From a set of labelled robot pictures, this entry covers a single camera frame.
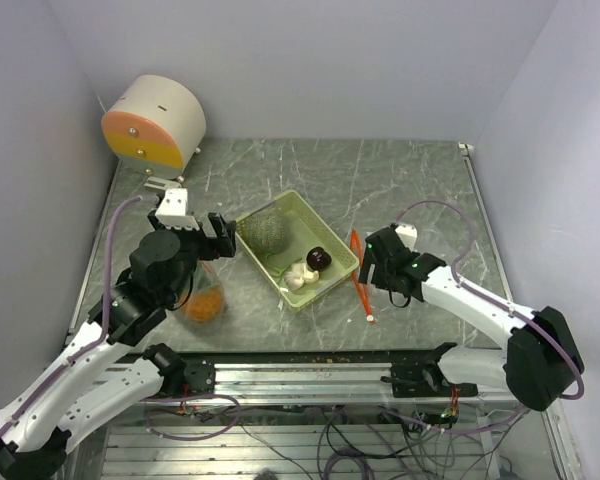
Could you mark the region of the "clear zip bag orange zipper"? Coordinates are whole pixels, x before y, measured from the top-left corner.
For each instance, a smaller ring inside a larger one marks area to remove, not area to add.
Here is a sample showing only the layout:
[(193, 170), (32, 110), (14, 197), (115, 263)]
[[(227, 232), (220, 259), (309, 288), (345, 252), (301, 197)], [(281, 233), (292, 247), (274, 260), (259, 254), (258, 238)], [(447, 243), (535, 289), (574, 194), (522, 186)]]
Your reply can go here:
[(204, 324), (218, 318), (225, 309), (222, 283), (208, 262), (199, 261), (183, 284), (175, 305), (181, 322)]

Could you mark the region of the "white toy garlic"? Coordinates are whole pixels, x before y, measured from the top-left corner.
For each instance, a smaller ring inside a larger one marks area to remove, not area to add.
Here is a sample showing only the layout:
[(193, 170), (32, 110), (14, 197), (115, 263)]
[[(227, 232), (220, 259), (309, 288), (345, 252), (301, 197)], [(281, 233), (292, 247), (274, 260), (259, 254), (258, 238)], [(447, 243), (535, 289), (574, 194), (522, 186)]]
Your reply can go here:
[(290, 291), (297, 291), (305, 285), (316, 283), (320, 273), (313, 270), (306, 261), (293, 263), (284, 271), (282, 279)]

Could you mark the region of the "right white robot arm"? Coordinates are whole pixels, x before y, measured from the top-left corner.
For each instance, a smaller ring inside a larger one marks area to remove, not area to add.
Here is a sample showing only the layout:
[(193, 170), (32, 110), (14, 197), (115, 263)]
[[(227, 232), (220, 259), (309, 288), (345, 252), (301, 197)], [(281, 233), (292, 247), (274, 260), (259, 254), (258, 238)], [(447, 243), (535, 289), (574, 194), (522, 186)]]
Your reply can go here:
[(584, 362), (559, 310), (525, 307), (474, 284), (444, 260), (408, 248), (397, 225), (366, 237), (358, 280), (407, 303), (441, 308), (495, 343), (493, 349), (440, 345), (420, 373), (428, 393), (443, 395), (461, 384), (487, 386), (509, 391), (535, 411), (583, 396)]

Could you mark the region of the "dark toy plum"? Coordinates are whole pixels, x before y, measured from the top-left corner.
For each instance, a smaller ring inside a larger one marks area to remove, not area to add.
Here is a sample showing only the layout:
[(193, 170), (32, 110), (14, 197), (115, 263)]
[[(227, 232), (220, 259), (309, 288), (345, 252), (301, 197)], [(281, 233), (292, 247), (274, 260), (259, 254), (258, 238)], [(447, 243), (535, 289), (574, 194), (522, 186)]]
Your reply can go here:
[(323, 247), (314, 247), (306, 255), (307, 266), (312, 271), (322, 272), (332, 263), (330, 254)]

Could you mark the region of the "orange toy pineapple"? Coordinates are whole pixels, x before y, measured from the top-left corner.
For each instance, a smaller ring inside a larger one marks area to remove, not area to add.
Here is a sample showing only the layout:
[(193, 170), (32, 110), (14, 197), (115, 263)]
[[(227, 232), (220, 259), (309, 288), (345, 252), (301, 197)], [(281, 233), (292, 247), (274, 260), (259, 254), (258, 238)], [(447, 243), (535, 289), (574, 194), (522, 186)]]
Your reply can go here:
[(183, 307), (183, 312), (190, 321), (206, 323), (218, 317), (223, 312), (224, 306), (222, 288), (212, 286), (192, 294)]

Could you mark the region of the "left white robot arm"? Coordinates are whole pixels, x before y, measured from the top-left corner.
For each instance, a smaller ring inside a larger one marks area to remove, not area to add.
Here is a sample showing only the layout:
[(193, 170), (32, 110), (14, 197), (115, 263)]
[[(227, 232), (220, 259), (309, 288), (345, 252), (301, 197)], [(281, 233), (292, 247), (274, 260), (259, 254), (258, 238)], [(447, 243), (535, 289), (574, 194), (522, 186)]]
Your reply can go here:
[(122, 374), (93, 382), (193, 297), (203, 263), (231, 258), (236, 224), (211, 213), (215, 232), (183, 216), (177, 227), (151, 211), (153, 226), (129, 256), (128, 267), (90, 310), (69, 345), (38, 379), (0, 410), (0, 475), (50, 479), (93, 431), (134, 403), (172, 397), (189, 385), (184, 360), (164, 343), (147, 348)]

